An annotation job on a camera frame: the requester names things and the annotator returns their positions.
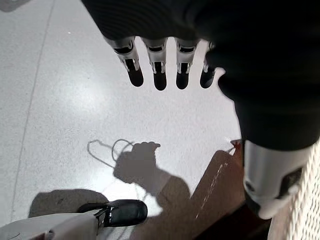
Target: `floor seam line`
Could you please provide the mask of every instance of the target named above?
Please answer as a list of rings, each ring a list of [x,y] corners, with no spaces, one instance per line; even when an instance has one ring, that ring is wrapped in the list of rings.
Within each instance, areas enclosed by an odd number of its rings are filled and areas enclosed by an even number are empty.
[[[46,42],[46,39],[47,39],[48,29],[49,29],[49,25],[50,25],[53,9],[54,9],[54,6],[55,6],[55,2],[56,2],[56,0],[52,1],[52,5],[51,5],[51,8],[50,8],[48,20],[47,20],[47,23],[46,23],[46,26],[45,26],[44,37],[43,37],[41,48],[40,48],[40,54],[39,54],[39,58],[38,58],[37,65],[36,65],[36,71],[35,71],[35,75],[34,75],[34,81],[33,81],[33,86],[32,86],[32,90],[31,90],[30,102],[29,102],[29,106],[28,106],[28,110],[27,110],[27,116],[26,116],[26,120],[25,120],[24,130],[23,130],[23,134],[22,134],[21,149],[20,149],[20,153],[19,153],[18,166],[17,166],[17,171],[16,171],[16,175],[15,175],[15,182],[14,182],[14,187],[13,187],[10,222],[12,222],[13,216],[14,216],[14,207],[15,207],[15,200],[16,200],[16,195],[17,195],[18,176],[19,176],[19,172],[20,172],[20,168],[21,168],[21,157],[22,157],[22,152],[23,152],[24,144],[25,144],[25,137],[26,137],[27,126],[28,126],[28,122],[29,122],[30,110],[31,110],[32,101],[33,101],[33,98],[34,98],[37,78],[38,78],[38,74],[39,74],[40,62],[41,62],[41,58],[42,58],[42,55],[43,55],[43,50],[44,50],[45,42]]]

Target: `white net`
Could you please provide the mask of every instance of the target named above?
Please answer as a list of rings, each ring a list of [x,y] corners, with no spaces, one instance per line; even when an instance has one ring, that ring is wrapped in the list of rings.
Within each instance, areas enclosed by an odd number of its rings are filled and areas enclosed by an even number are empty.
[[[302,172],[284,228],[286,240],[320,240],[320,141],[313,146]]]

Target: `robotic hand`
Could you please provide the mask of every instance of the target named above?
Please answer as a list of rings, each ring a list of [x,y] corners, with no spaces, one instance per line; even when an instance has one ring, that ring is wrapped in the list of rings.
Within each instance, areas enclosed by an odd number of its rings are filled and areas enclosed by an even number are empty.
[[[297,191],[320,136],[320,15],[316,2],[82,0],[123,62],[143,84],[135,48],[142,37],[158,90],[166,87],[166,40],[177,43],[176,85],[184,89],[199,39],[210,42],[200,84],[216,67],[234,101],[242,142],[246,202],[268,219]]]

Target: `floor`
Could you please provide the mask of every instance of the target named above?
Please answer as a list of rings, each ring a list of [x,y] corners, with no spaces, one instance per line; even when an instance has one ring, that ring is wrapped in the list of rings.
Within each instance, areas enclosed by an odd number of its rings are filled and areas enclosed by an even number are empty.
[[[240,136],[217,79],[200,87],[205,42],[189,86],[179,90],[169,39],[168,84],[157,91],[142,41],[144,84],[136,88],[79,0],[5,0],[0,29],[0,226],[27,218],[39,194],[54,190],[143,199],[149,216],[158,216],[156,197],[168,181],[190,198],[213,155]],[[124,152],[136,154],[134,178],[115,173]]]

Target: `black finger pad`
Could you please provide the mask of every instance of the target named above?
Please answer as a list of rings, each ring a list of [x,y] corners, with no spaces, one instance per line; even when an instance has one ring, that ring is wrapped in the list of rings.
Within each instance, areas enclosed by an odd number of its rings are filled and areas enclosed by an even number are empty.
[[[159,91],[162,91],[167,86],[167,77],[166,73],[154,73],[153,74],[154,86]]]
[[[189,73],[176,73],[176,86],[183,90],[188,86]]]
[[[137,71],[128,71],[128,75],[133,86],[140,87],[144,83],[144,76],[142,75],[141,68]]]
[[[207,89],[209,88],[212,83],[214,82],[214,73],[212,71],[202,71],[201,78],[200,78],[200,85],[202,88]]]

